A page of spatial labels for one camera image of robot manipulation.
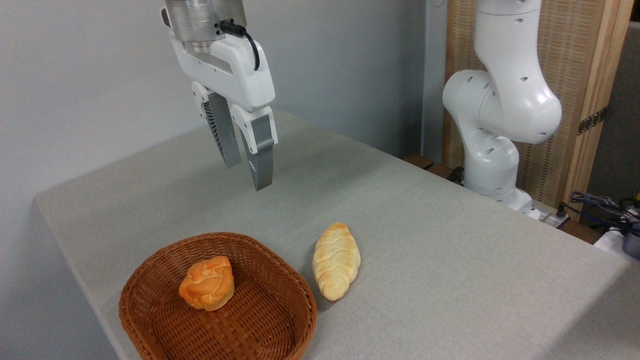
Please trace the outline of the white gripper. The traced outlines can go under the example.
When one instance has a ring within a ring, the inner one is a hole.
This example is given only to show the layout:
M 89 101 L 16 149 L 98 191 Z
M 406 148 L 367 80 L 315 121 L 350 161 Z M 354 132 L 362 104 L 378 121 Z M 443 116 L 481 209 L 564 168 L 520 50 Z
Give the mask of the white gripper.
M 192 83 L 199 115 L 205 119 L 227 168 L 238 166 L 242 157 L 234 123 L 241 132 L 254 188 L 260 191 L 274 178 L 274 145 L 278 144 L 274 112 L 269 106 L 275 88 L 265 52 L 256 44 L 260 64 L 245 38 L 226 35 L 213 41 L 209 52 L 190 54 L 186 43 L 170 34 L 174 52 Z

